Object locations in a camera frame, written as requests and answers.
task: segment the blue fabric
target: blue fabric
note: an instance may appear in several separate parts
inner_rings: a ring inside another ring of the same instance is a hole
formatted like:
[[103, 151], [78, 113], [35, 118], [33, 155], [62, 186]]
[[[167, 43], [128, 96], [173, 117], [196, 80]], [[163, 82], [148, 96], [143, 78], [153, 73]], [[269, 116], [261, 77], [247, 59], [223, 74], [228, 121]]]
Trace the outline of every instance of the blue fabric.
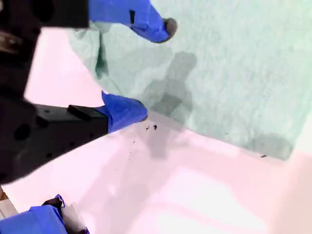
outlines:
[[109, 118], [109, 133], [140, 122], [147, 117], [147, 109], [138, 100], [104, 92], [102, 92], [102, 99], [105, 106], [95, 109]]
[[[130, 10], [135, 11], [134, 23], [131, 23]], [[91, 21], [122, 23], [152, 42], [163, 41], [169, 36], [162, 17], [149, 0], [89, 0], [89, 18]]]
[[0, 234], [67, 234], [67, 231], [58, 210], [46, 205], [1, 220]]
[[160, 42], [167, 39], [169, 34], [166, 31], [164, 21], [152, 5], [148, 16], [149, 21], [146, 27], [134, 24], [131, 29], [139, 36], [152, 42]]

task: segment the pink surface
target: pink surface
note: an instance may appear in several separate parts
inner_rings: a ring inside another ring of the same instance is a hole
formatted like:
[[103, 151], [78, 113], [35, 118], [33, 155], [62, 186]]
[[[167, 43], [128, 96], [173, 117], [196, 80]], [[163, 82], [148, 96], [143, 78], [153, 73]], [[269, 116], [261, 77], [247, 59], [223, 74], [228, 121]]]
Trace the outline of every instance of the pink surface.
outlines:
[[[45, 30], [26, 97], [100, 106], [100, 91], [65, 32]], [[91, 234], [309, 234], [309, 126], [300, 149], [283, 162], [150, 113], [147, 121], [65, 154], [4, 190], [20, 212], [61, 194]]]

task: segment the green towel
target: green towel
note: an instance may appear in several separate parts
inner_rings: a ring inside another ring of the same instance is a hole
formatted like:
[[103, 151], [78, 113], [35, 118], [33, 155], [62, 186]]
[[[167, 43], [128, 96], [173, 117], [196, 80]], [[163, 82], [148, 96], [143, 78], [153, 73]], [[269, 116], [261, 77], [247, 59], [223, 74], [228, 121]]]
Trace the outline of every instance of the green towel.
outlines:
[[178, 21], [165, 44], [122, 25], [70, 31], [70, 43], [113, 94], [189, 129], [288, 159], [312, 100], [309, 0], [155, 0]]

